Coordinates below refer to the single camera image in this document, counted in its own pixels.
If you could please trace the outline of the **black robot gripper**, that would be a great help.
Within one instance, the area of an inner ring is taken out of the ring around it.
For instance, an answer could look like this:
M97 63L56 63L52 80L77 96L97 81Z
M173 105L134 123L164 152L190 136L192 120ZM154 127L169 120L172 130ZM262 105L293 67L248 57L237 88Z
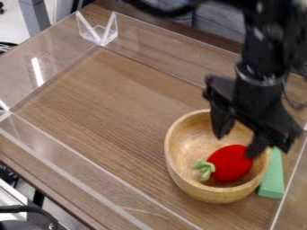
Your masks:
M245 158L256 158L268 146L286 153L301 135L301 127L281 102L288 76L256 75L241 65L234 74L233 80L217 75L204 79L202 97L210 105L213 134L221 139L238 121L253 132Z

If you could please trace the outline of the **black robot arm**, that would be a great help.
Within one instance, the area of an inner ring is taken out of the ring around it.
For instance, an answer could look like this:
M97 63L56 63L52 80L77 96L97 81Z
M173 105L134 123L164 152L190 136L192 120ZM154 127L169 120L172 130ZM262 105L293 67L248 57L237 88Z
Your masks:
M244 156L276 146L288 151L301 127L281 102L289 70L307 62L307 4L301 0L216 0L242 14L244 42L236 78L205 77L212 131L217 138L240 122L253 139Z

